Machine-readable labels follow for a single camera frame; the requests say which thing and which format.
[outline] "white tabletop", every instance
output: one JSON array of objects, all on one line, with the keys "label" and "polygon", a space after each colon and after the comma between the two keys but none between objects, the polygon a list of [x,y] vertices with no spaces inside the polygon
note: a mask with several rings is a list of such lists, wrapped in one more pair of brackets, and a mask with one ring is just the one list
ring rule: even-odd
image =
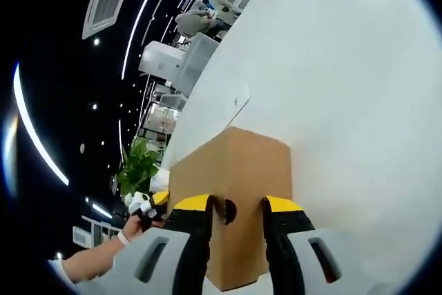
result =
[{"label": "white tabletop", "polygon": [[288,144],[294,199],[315,226],[352,232],[374,278],[404,282],[442,221],[442,44],[420,0],[252,0],[163,166],[217,135],[244,85],[231,124]]}]

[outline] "white sleeve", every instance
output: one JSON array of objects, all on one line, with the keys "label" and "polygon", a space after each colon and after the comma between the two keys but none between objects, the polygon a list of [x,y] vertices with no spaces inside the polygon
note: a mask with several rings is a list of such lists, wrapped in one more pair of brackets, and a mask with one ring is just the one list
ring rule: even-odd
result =
[{"label": "white sleeve", "polygon": [[64,271],[63,265],[61,264],[61,259],[48,260],[49,265],[54,270],[55,274],[63,280],[67,287],[69,287],[74,292],[77,292],[75,284],[69,279],[68,275]]}]

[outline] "brown cardboard box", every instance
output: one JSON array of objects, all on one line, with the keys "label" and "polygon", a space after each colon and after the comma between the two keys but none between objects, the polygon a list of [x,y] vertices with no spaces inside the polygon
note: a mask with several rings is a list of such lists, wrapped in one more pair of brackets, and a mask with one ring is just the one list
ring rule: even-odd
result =
[{"label": "brown cardboard box", "polygon": [[224,225],[213,214],[206,276],[222,291],[247,285],[268,270],[261,199],[292,199],[289,147],[229,127],[171,168],[169,190],[168,212],[184,198],[203,193],[235,203],[232,223]]}]

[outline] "ceiling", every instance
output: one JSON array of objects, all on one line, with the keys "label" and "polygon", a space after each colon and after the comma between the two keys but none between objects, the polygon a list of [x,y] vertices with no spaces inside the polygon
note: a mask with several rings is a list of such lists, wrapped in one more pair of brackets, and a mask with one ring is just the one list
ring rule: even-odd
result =
[{"label": "ceiling", "polygon": [[173,41],[173,18],[181,2],[124,0],[114,26],[83,40],[89,1],[20,0],[15,4],[20,26],[17,61],[26,109],[39,140],[69,181],[66,186],[52,172],[19,122],[18,203],[27,230],[45,258],[55,251],[70,255],[78,250],[72,244],[72,226],[79,225],[81,214],[106,220],[90,208],[92,202],[112,210],[117,198],[109,184],[122,158],[120,135],[122,148],[128,150],[142,100],[144,108],[148,104],[147,77],[140,77],[137,69],[139,55],[150,41]]}]

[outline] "green plant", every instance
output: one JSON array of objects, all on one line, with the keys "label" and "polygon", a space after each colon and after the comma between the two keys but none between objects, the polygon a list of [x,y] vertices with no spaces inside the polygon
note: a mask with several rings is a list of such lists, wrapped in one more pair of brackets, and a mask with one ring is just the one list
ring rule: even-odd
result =
[{"label": "green plant", "polygon": [[146,149],[147,142],[147,139],[138,137],[128,155],[123,150],[124,166],[117,174],[117,182],[121,185],[123,197],[127,193],[133,194],[136,191],[148,193],[151,177],[158,172],[154,162],[159,154],[148,151]]}]

